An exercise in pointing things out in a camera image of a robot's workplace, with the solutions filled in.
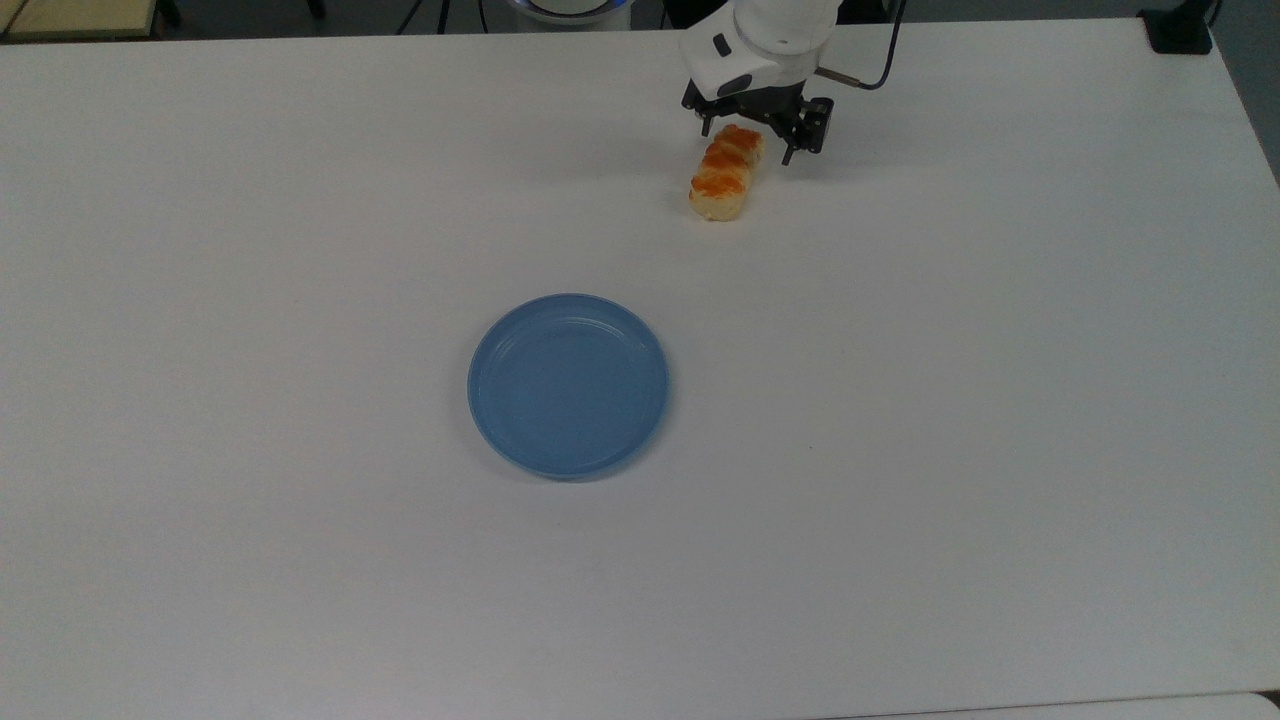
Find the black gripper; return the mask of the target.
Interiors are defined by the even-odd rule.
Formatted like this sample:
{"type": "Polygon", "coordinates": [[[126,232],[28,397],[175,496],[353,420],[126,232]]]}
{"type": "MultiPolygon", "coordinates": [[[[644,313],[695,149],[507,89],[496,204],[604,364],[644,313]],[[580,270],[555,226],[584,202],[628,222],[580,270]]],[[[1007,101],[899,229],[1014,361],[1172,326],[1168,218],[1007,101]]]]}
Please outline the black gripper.
{"type": "Polygon", "coordinates": [[[690,79],[682,96],[682,108],[698,115],[704,138],[710,136],[716,119],[721,117],[742,117],[769,126],[787,145],[782,165],[788,167],[796,154],[822,151],[835,109],[831,97],[803,99],[804,87],[803,81],[707,99],[690,79]]]}

